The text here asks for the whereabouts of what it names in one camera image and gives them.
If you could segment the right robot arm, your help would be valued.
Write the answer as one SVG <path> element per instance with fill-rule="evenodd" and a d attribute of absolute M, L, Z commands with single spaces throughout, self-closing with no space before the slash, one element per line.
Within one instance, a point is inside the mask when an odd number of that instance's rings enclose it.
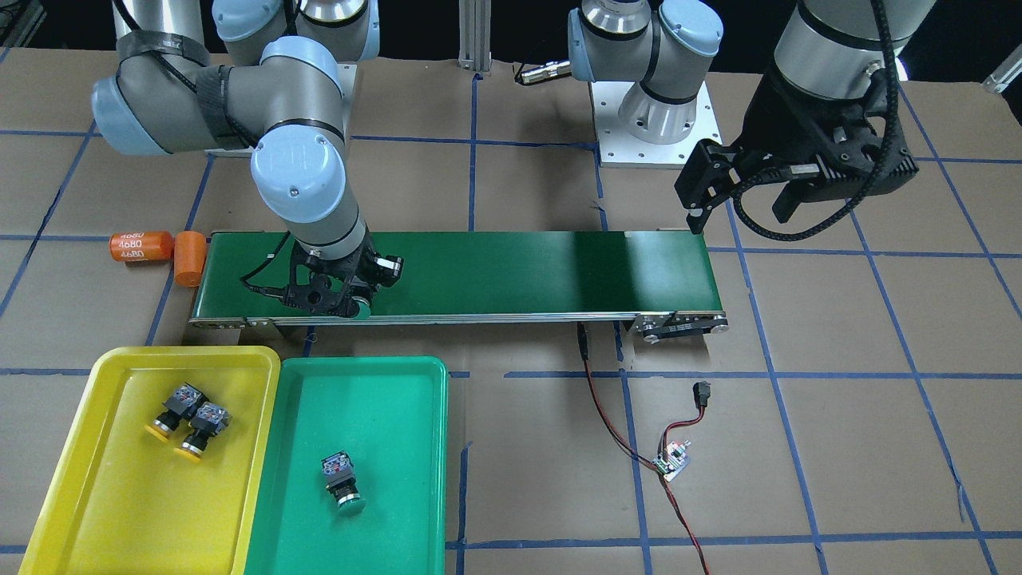
<path fill-rule="evenodd" d="M 376 1 L 216 1 L 231 65 L 212 65 L 196 1 L 117 1 L 118 69 L 93 87 L 101 135 L 132 156 L 250 149 L 252 179 L 293 239 L 282 304 L 365 318 L 402 259 L 383 256 L 346 167 L 343 63 L 376 58 Z"/>

